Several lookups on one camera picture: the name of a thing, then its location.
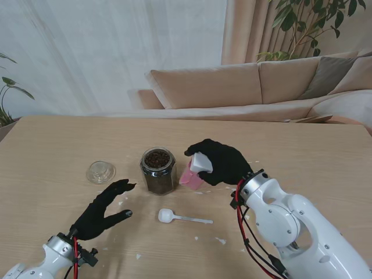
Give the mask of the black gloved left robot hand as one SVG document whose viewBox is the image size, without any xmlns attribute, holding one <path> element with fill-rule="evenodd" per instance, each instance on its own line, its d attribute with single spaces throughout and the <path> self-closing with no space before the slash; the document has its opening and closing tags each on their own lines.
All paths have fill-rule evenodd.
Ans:
<svg viewBox="0 0 372 279">
<path fill-rule="evenodd" d="M 130 218 L 131 210 L 123 210 L 116 214 L 105 217 L 107 207 L 114 199 L 125 192 L 134 189 L 136 184 L 129 183 L 128 179 L 122 179 L 111 183 L 88 205 L 82 215 L 71 225 L 69 237 L 88 241 L 101 235 L 105 230 Z"/>
</svg>

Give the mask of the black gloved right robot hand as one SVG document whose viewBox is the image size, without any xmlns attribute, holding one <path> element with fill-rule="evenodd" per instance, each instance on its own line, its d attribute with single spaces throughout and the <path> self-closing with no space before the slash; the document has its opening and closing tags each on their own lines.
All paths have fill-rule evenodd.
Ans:
<svg viewBox="0 0 372 279">
<path fill-rule="evenodd" d="M 189 146 L 184 155 L 192 156 L 197 152 L 206 155 L 212 163 L 211 173 L 206 171 L 198 173 L 199 178 L 209 185 L 215 186 L 219 183 L 238 185 L 243 177 L 253 173 L 242 153 L 234 147 L 205 139 Z"/>
</svg>

